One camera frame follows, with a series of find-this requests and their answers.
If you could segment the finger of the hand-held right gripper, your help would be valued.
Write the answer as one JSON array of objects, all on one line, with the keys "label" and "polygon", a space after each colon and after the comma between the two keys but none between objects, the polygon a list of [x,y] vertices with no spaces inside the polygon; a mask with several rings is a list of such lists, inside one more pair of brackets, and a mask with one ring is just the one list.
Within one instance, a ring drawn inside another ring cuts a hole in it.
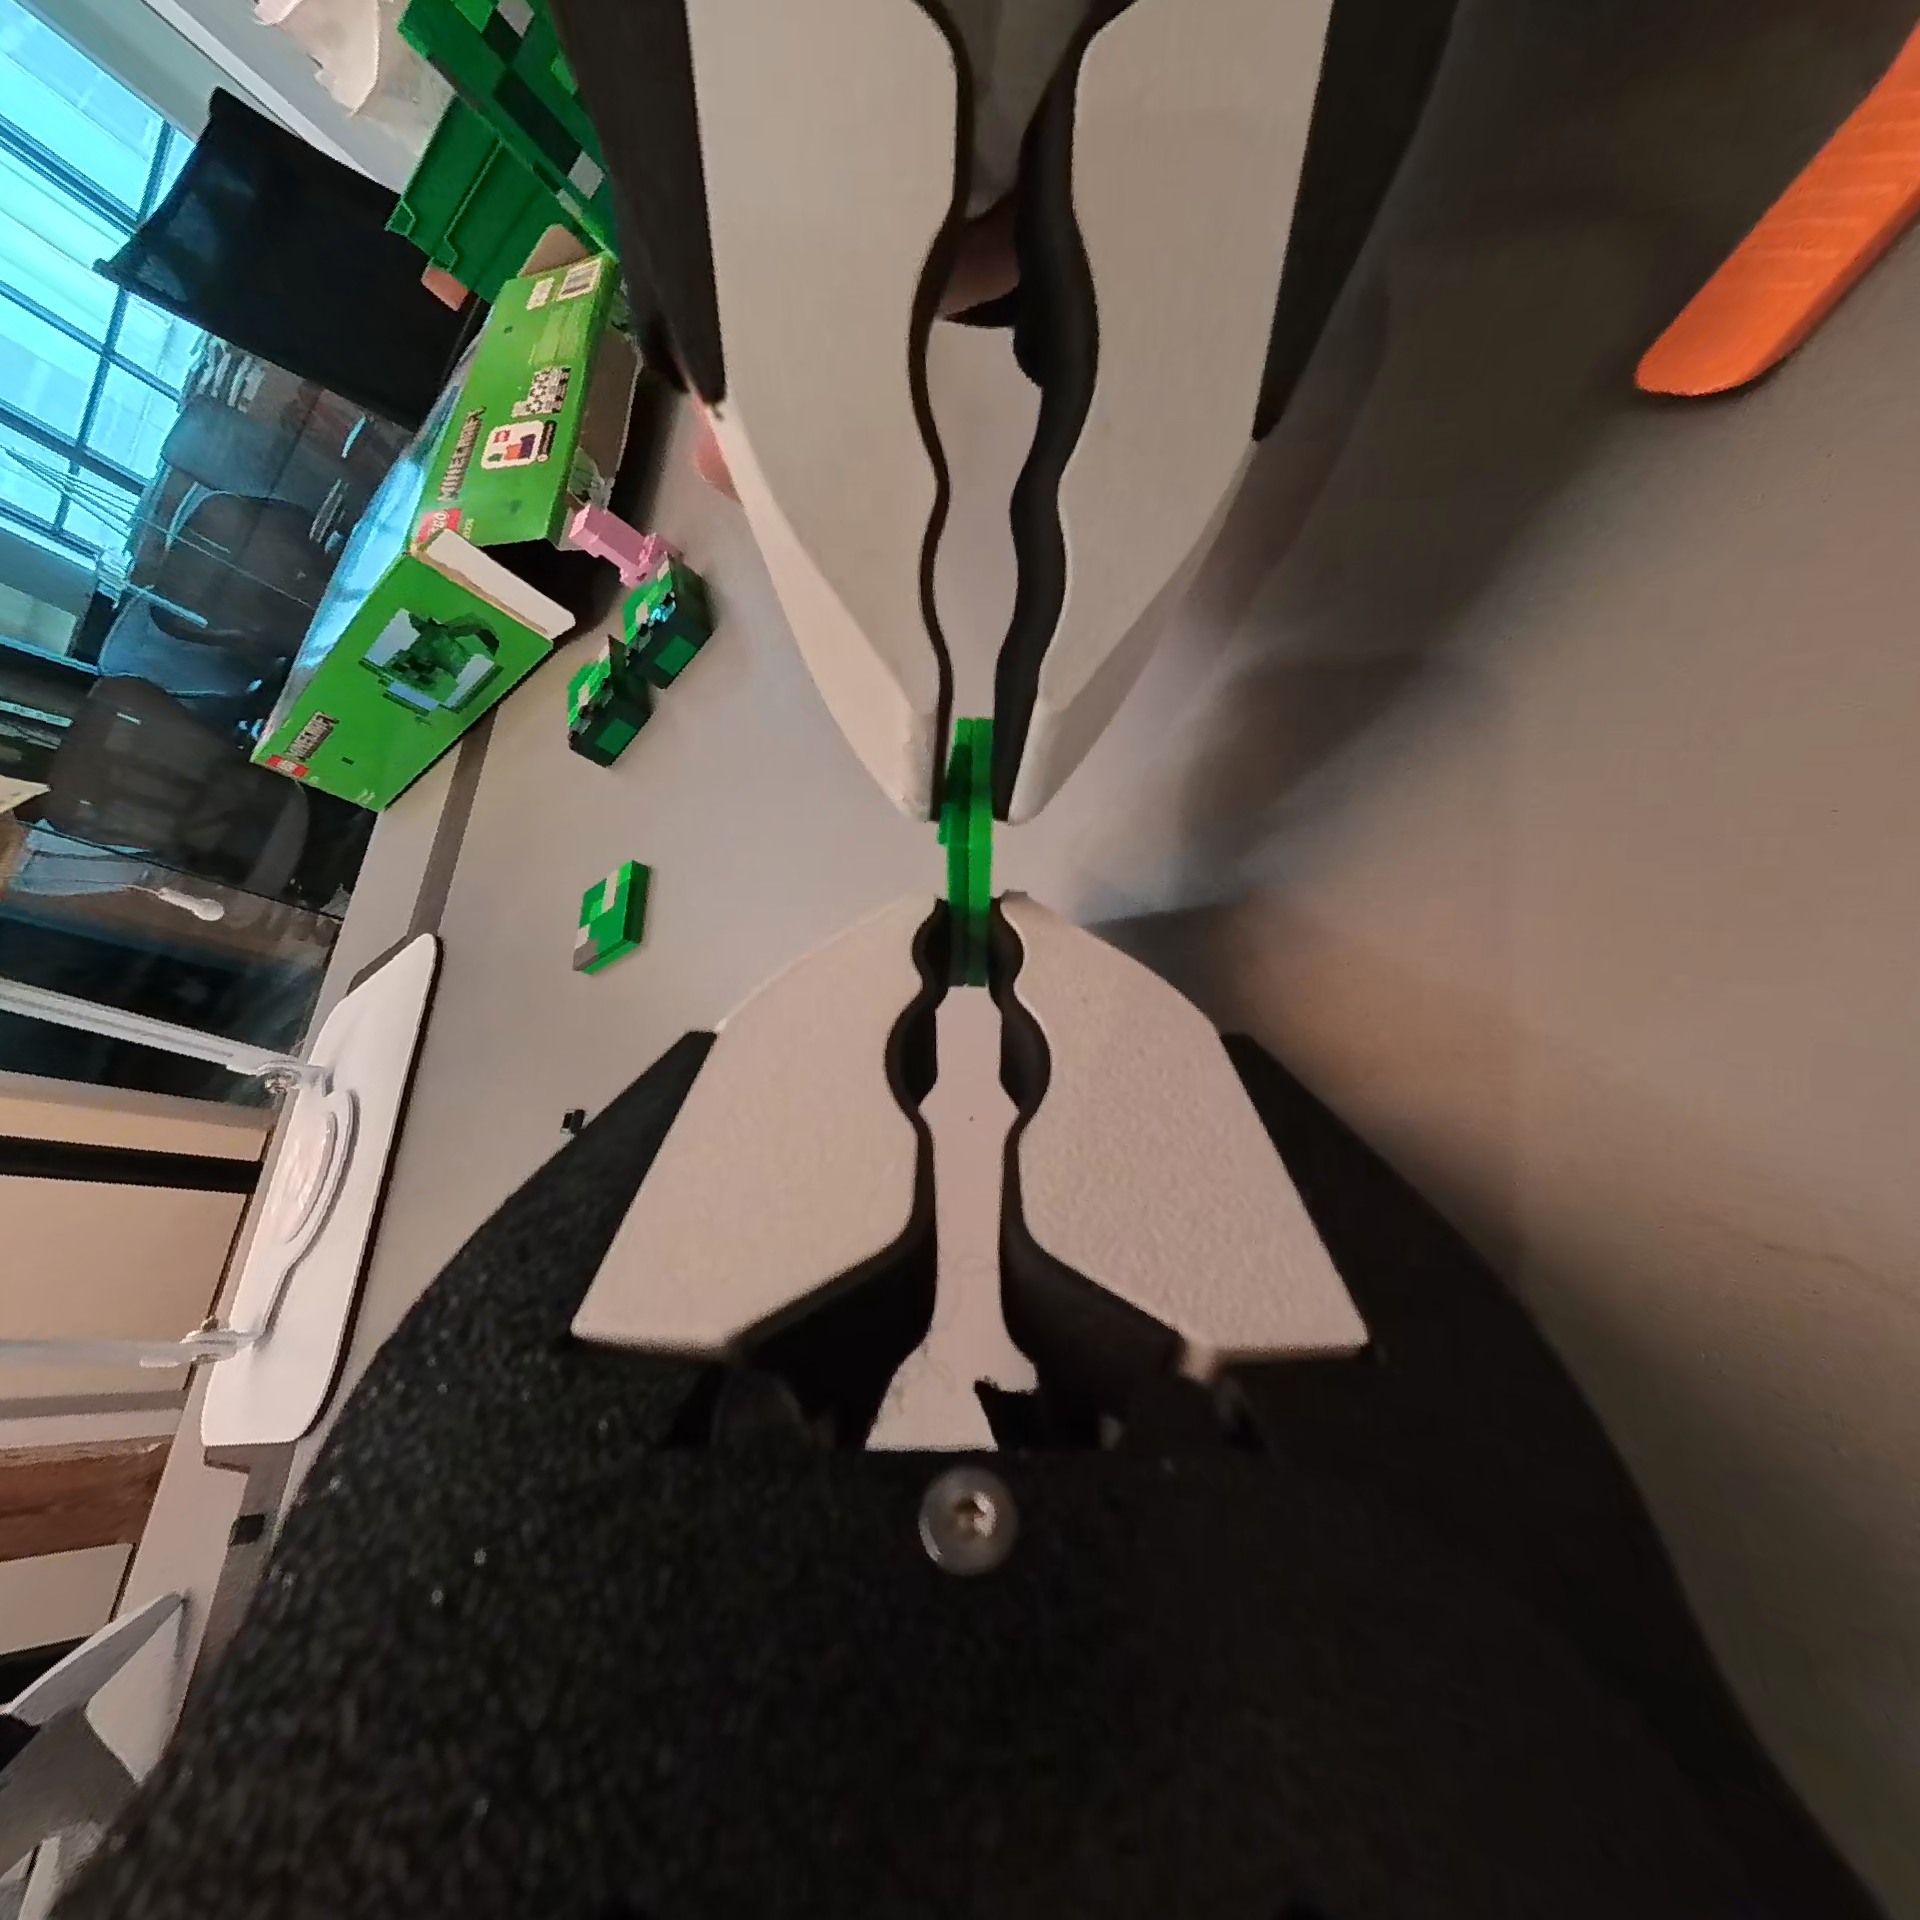
[{"label": "finger of the hand-held right gripper", "polygon": [[833,720],[939,801],[948,466],[933,295],[967,201],[970,61],[939,3],[689,3],[723,395],[710,407]]},{"label": "finger of the hand-held right gripper", "polygon": [[1246,472],[1329,25],[1329,3],[1092,7],[1027,130],[1042,407],[998,654],[1010,824],[1108,730]]}]

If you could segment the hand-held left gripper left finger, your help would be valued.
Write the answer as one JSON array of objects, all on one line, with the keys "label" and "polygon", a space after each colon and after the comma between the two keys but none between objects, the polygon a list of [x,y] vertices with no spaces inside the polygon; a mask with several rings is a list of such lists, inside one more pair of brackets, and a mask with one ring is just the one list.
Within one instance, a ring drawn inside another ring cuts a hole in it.
[{"label": "hand-held left gripper left finger", "polygon": [[707,1058],[572,1333],[779,1384],[864,1451],[939,1307],[924,1121],[949,913],[907,895],[755,989]]}]

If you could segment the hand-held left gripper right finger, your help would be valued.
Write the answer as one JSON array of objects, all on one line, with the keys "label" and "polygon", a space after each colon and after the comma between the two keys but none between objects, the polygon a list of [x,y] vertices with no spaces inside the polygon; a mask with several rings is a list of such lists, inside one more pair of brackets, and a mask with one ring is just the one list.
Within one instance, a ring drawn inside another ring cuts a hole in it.
[{"label": "hand-held left gripper right finger", "polygon": [[1030,895],[990,920],[998,1280],[1035,1374],[1021,1436],[1102,1446],[1271,1365],[1371,1345],[1214,1023]]}]

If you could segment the green lego panel with studs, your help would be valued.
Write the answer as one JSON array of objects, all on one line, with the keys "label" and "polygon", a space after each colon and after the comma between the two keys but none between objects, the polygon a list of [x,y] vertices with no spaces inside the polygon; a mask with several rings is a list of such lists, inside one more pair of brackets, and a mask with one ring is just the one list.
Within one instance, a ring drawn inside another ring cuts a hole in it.
[{"label": "green lego panel with studs", "polygon": [[990,983],[995,824],[952,816],[942,801],[939,843],[948,864],[949,977],[961,989]]}]

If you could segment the large green lego figure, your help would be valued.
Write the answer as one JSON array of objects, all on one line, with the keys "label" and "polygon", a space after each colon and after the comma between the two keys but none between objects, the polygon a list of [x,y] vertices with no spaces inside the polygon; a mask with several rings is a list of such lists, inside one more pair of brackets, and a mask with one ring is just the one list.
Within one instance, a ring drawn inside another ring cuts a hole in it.
[{"label": "large green lego figure", "polygon": [[399,36],[555,197],[601,252],[617,251],[611,186],[548,3],[408,3]]}]

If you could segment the pink lego pig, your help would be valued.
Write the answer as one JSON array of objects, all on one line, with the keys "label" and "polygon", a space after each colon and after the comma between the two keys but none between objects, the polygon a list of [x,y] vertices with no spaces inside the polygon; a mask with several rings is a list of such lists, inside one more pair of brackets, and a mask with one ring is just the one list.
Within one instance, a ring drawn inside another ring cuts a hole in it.
[{"label": "pink lego pig", "polygon": [[611,564],[626,588],[642,588],[680,563],[680,551],[670,541],[635,530],[591,499],[576,507],[564,520],[564,545]]}]

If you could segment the dark green lego cube build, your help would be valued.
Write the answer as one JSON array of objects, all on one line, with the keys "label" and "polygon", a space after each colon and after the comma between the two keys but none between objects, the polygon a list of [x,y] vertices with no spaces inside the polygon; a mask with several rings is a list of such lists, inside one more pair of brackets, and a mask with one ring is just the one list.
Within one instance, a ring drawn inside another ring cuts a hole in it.
[{"label": "dark green lego cube build", "polygon": [[692,667],[716,630],[707,579],[682,558],[661,563],[630,588],[621,616],[630,667],[657,692]]},{"label": "dark green lego cube build", "polygon": [[607,639],[564,685],[564,742],[595,769],[611,769],[642,736],[652,711],[645,674],[621,639]]}]

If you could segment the green lego box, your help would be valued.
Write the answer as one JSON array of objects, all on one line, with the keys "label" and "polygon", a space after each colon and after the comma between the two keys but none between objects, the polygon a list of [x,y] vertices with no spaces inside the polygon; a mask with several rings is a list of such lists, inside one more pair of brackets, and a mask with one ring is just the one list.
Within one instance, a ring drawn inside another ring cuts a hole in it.
[{"label": "green lego box", "polygon": [[611,508],[642,370],[617,258],[549,229],[357,520],[257,769],[380,813],[582,627],[608,564],[564,520]]}]

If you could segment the person's right hand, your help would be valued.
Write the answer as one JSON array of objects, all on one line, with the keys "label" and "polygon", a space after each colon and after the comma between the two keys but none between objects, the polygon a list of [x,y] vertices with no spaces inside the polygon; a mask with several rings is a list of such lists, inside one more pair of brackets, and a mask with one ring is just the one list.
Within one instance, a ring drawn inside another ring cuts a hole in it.
[{"label": "person's right hand", "polygon": [[1017,191],[967,219],[960,232],[939,317],[943,325],[1013,329],[1021,304]]}]

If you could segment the green plastic crate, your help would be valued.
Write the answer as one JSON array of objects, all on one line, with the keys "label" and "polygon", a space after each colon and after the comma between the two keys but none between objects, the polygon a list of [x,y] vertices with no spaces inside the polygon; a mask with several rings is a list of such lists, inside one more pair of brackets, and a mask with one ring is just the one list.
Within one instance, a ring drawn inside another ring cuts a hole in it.
[{"label": "green plastic crate", "polygon": [[548,229],[563,225],[549,186],[501,142],[489,117],[452,97],[385,229],[413,242],[430,267],[472,297],[491,304],[524,273]]}]

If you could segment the black partition panel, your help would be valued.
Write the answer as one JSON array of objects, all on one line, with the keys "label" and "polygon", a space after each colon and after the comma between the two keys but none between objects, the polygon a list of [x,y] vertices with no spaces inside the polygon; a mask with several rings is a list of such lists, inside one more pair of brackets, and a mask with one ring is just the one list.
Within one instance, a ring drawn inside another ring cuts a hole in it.
[{"label": "black partition panel", "polygon": [[120,292],[419,429],[479,316],[423,286],[389,229],[398,194],[310,148],[226,89],[133,239],[94,272]]}]

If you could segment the white book stand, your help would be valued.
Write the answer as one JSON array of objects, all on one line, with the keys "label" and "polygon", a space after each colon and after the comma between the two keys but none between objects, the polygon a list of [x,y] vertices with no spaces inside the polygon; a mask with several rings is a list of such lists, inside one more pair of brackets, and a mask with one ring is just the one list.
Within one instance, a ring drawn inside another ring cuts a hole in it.
[{"label": "white book stand", "polygon": [[442,941],[419,936],[369,974],[305,1054],[273,1054],[50,989],[4,985],[10,1015],[173,1054],[283,1096],[273,1164],[226,1320],[176,1342],[19,1339],[7,1365],[211,1368],[204,1446],[291,1446],[335,1389],[413,1096]]}]

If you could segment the large paned window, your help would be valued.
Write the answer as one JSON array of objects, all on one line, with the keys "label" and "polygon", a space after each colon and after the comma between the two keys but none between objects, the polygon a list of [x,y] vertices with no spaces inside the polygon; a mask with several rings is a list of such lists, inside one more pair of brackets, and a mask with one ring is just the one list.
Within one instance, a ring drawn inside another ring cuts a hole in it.
[{"label": "large paned window", "polygon": [[94,663],[133,582],[204,335],[101,273],[191,138],[4,7],[4,636]]}]

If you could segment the orange brick separator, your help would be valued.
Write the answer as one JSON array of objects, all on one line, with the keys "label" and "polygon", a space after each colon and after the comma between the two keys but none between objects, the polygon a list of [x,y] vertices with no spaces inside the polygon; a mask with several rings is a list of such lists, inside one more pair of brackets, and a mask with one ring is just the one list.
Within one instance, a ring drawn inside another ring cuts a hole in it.
[{"label": "orange brick separator", "polygon": [[1636,388],[1743,391],[1796,352],[1918,225],[1918,36],[1643,351]]}]

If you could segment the spare hand-held gripper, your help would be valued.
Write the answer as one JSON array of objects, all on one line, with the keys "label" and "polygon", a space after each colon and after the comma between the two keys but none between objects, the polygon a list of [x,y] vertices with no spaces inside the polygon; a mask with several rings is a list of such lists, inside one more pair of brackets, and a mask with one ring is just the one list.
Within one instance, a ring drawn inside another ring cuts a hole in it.
[{"label": "spare hand-held gripper", "polygon": [[129,1802],[136,1776],[88,1709],[183,1606],[173,1590],[110,1621],[4,1706],[4,1874],[57,1836],[110,1828]]}]

